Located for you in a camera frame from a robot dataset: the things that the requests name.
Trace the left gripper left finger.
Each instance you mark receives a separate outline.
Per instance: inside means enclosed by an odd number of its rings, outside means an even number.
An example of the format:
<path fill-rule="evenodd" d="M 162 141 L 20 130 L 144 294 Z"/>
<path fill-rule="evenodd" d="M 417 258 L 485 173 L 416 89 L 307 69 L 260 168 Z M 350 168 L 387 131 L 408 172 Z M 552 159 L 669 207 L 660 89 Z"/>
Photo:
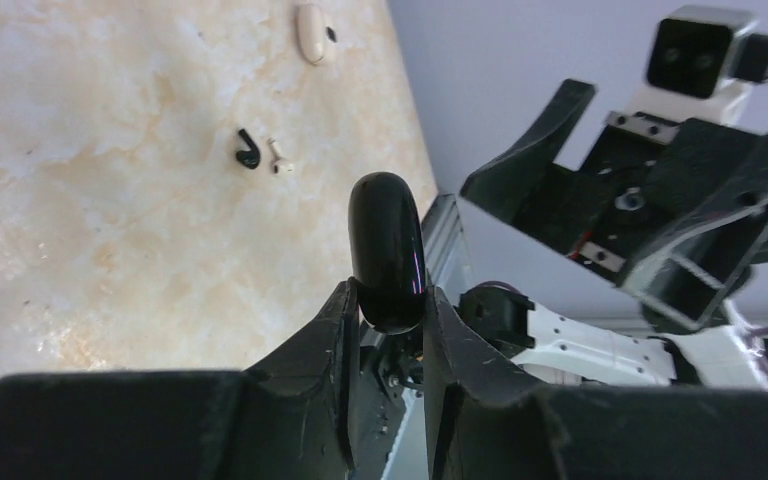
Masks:
<path fill-rule="evenodd" d="M 354 468 L 355 288 L 244 370 L 0 379 L 0 479 L 343 479 Z"/>

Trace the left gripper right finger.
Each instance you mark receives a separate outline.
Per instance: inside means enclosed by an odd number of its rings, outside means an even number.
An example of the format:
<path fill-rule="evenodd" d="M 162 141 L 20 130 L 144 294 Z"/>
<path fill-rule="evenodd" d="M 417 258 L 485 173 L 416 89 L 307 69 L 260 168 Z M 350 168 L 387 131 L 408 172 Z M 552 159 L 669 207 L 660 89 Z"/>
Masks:
<path fill-rule="evenodd" d="M 438 288 L 423 337 L 433 479 L 768 479 L 767 392 L 547 384 Z"/>

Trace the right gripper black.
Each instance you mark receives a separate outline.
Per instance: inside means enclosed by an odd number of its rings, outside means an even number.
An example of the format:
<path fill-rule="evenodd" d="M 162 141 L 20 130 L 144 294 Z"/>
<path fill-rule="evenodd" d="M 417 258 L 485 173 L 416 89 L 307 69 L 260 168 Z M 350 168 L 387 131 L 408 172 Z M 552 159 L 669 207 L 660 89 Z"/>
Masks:
<path fill-rule="evenodd" d="M 564 80 L 460 196 L 633 297 L 659 332 L 723 325 L 768 262 L 768 133 L 611 115 L 578 170 L 555 164 L 596 93 Z"/>

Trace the black earbud charging case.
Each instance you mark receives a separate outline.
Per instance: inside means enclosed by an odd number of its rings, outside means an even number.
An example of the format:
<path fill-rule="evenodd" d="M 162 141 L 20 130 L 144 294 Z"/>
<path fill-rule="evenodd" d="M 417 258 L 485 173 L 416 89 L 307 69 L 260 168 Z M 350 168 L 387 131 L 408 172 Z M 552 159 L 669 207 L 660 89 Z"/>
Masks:
<path fill-rule="evenodd" d="M 424 316 L 427 269 L 408 184 L 392 172 L 363 176 L 350 195 L 348 227 L 353 277 L 366 321 L 386 335 L 411 331 Z"/>

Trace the black wireless earbud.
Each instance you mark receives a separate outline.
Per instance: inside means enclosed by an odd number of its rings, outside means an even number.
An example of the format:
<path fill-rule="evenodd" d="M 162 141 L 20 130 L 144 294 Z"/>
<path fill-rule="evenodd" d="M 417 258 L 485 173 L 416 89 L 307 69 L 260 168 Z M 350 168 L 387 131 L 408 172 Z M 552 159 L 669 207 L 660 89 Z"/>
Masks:
<path fill-rule="evenodd" d="M 237 131 L 237 136 L 241 141 L 240 147 L 235 151 L 236 161 L 249 170 L 255 170 L 261 163 L 261 152 L 245 128 Z"/>

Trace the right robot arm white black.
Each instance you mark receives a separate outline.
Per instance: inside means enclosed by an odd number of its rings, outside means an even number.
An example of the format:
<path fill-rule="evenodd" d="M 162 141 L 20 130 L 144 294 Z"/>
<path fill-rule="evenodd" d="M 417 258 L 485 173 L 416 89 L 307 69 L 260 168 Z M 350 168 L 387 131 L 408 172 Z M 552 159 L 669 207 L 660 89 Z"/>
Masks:
<path fill-rule="evenodd" d="M 654 87 L 613 111 L 582 166 L 559 165 L 596 89 L 565 80 L 525 133 L 470 174 L 461 196 L 636 300 L 635 338 L 534 304 L 477 329 L 549 383 L 768 391 L 768 327 L 734 294 L 768 263 L 768 132 L 738 126 L 752 87 L 706 98 Z"/>

